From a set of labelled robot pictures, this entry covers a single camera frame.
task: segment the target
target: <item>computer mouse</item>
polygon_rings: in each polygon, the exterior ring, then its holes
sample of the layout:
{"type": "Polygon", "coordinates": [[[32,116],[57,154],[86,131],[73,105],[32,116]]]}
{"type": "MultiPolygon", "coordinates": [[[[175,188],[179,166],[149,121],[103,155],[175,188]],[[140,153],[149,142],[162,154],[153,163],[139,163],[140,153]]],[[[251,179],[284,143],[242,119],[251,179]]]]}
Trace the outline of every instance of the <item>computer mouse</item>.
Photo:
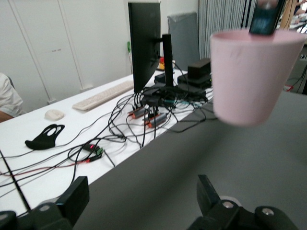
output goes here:
{"type": "Polygon", "coordinates": [[[63,117],[64,113],[56,109],[50,109],[45,113],[45,118],[51,121],[58,121],[63,117]]]}

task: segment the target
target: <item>white keyboard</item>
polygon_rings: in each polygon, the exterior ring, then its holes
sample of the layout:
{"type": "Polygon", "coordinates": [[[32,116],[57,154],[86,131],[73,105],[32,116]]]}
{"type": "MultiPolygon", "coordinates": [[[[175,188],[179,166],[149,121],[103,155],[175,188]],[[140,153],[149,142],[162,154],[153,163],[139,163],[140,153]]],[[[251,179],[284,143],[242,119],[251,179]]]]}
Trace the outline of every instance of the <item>white keyboard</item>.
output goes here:
{"type": "Polygon", "coordinates": [[[74,104],[72,107],[74,109],[86,111],[94,109],[97,106],[110,101],[111,99],[133,89],[133,81],[128,80],[123,83],[120,83],[112,88],[109,88],[103,92],[100,92],[90,98],[87,98],[83,101],[80,101],[74,104]]]}

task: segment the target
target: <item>plastic cup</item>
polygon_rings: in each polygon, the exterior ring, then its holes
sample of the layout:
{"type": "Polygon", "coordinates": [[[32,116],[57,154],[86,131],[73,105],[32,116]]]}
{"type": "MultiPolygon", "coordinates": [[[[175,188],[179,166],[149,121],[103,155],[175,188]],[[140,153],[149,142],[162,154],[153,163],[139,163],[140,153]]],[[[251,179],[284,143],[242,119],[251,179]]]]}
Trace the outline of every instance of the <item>plastic cup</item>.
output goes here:
{"type": "Polygon", "coordinates": [[[306,38],[278,30],[253,35],[248,30],[211,36],[213,110],[236,126],[265,122],[290,76],[306,38]]]}

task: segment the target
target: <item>vertical blinds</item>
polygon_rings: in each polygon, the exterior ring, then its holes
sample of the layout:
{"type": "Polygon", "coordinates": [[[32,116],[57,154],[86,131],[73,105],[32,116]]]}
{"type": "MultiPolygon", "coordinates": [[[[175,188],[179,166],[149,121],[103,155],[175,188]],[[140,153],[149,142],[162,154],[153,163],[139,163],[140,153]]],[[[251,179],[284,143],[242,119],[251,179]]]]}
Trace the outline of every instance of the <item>vertical blinds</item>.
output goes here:
{"type": "Polygon", "coordinates": [[[256,0],[200,0],[200,57],[210,57],[210,35],[221,31],[250,26],[256,0]]]}

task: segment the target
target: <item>screw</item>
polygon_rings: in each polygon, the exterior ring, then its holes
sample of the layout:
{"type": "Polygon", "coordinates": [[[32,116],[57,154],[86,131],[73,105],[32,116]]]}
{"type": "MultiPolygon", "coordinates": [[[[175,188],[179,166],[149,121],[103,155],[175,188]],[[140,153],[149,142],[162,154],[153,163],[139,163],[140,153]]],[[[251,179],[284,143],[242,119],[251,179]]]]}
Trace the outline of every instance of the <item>screw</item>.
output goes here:
{"type": "Polygon", "coordinates": [[[47,211],[49,208],[50,208],[49,205],[44,205],[39,209],[39,211],[44,212],[47,211]]]}
{"type": "Polygon", "coordinates": [[[262,210],[262,212],[263,212],[265,215],[267,215],[267,216],[274,216],[273,210],[271,210],[271,209],[269,209],[269,208],[267,208],[267,207],[265,207],[265,208],[262,210]]]}
{"type": "Polygon", "coordinates": [[[233,208],[234,207],[234,204],[229,202],[229,201],[223,202],[223,205],[224,205],[225,208],[233,208]]]}

